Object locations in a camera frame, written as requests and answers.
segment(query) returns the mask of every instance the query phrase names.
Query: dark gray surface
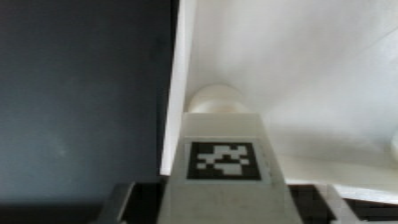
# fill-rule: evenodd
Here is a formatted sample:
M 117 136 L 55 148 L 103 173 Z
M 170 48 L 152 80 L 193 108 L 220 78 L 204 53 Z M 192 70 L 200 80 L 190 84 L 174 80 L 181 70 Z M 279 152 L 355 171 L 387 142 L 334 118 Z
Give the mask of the dark gray surface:
M 0 203 L 154 181 L 170 32 L 167 0 L 0 0 Z

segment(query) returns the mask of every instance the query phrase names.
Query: dark blue background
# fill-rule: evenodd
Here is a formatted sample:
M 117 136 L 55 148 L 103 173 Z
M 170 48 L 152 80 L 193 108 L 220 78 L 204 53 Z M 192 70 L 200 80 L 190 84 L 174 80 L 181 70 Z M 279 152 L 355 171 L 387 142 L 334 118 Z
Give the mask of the dark blue background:
M 176 6 L 0 0 L 0 203 L 158 178 Z

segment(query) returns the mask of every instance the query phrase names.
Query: white wall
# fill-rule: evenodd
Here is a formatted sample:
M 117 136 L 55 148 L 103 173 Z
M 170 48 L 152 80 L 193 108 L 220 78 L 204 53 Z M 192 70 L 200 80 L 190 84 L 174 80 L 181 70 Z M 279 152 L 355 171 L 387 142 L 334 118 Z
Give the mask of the white wall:
M 396 30 L 396 0 L 197 1 L 177 103 L 208 84 L 231 85 L 279 155 L 394 170 Z

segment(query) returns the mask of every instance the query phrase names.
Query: rounded tip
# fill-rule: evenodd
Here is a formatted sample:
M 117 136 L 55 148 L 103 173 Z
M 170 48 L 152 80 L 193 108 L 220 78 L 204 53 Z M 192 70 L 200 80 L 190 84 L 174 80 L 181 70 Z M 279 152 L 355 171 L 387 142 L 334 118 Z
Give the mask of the rounded tip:
M 206 86 L 195 93 L 190 113 L 247 113 L 243 96 L 234 88 L 225 85 Z

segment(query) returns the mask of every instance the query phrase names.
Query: black plastic part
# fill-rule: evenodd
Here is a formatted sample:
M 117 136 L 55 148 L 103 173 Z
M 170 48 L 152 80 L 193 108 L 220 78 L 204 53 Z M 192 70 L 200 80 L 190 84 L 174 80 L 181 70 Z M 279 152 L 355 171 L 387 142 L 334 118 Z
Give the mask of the black plastic part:
M 156 224 L 163 198 L 163 184 L 140 183 L 133 187 L 122 220 L 133 224 Z
M 359 220 L 366 221 L 398 221 L 398 205 L 344 199 Z
M 87 224 L 97 216 L 101 203 L 0 206 L 1 224 Z
M 303 224 L 328 224 L 335 216 L 314 186 L 289 185 L 289 192 Z

